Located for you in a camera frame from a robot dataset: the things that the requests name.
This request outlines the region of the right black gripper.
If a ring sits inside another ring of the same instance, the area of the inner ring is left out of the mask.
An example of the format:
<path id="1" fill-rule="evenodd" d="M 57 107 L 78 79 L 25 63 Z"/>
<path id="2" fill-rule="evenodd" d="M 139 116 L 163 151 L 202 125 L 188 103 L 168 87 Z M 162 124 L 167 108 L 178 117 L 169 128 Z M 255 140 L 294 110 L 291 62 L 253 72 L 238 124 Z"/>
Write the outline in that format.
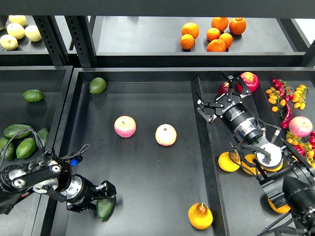
<path id="1" fill-rule="evenodd" d="M 223 72 L 221 72 L 221 75 L 229 83 L 228 93 L 217 97 L 215 102 L 206 102 L 198 92 L 195 92 L 196 110 L 207 122 L 214 122 L 217 117 L 220 117 L 234 134 L 253 132 L 255 130 L 253 125 L 254 114 L 241 99 L 251 95 L 251 91 L 240 76 L 226 76 Z M 236 85 L 240 85 L 242 89 L 238 95 L 234 93 Z"/>

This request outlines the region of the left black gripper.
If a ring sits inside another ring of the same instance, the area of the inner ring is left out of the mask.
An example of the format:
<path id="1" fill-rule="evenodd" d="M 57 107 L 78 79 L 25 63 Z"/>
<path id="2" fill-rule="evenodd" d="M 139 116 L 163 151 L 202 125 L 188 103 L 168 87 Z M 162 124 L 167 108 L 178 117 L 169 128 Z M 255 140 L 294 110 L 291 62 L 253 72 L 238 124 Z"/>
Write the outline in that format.
<path id="1" fill-rule="evenodd" d="M 92 210 L 96 212 L 96 205 L 91 203 L 93 199 L 111 199 L 116 196 L 115 185 L 104 180 L 100 185 L 92 184 L 81 175 L 72 175 L 69 186 L 60 192 L 66 197 L 66 209 L 73 212 Z"/>

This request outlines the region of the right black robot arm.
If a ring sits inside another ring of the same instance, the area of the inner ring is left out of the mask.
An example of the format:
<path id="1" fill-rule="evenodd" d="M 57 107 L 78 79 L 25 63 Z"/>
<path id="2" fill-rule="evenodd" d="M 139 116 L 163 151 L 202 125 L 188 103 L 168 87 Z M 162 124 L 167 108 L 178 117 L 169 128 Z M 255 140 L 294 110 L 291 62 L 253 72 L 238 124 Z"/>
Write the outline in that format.
<path id="1" fill-rule="evenodd" d="M 271 204 L 279 209 L 287 205 L 287 213 L 266 227 L 260 235 L 313 236 L 315 234 L 315 170 L 287 140 L 275 145 L 281 128 L 275 126 L 271 140 L 266 138 L 267 123 L 255 116 L 243 99 L 251 91 L 241 77 L 227 76 L 228 91 L 217 95 L 213 102 L 202 98 L 200 78 L 191 82 L 196 115 L 213 123 L 219 118 L 234 134 L 235 144 L 228 151 L 240 154 L 238 167 L 250 171 L 259 182 Z"/>

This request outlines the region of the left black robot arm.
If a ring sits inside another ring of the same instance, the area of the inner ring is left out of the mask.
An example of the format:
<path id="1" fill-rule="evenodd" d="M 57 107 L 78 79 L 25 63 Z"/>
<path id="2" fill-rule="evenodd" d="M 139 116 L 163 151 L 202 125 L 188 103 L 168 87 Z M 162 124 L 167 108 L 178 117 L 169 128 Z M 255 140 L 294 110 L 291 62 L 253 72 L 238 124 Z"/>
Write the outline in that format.
<path id="1" fill-rule="evenodd" d="M 79 174 L 72 174 L 71 168 L 82 161 L 82 154 L 90 148 L 84 144 L 78 152 L 57 157 L 52 147 L 45 150 L 38 134 L 32 128 L 16 132 L 1 150 L 5 154 L 10 143 L 18 136 L 31 132 L 36 146 L 49 158 L 36 162 L 10 165 L 0 172 L 0 212 L 9 214 L 15 205 L 32 193 L 44 194 L 55 201 L 65 202 L 73 212 L 97 210 L 94 201 L 116 197 L 116 187 L 105 180 L 94 185 Z"/>

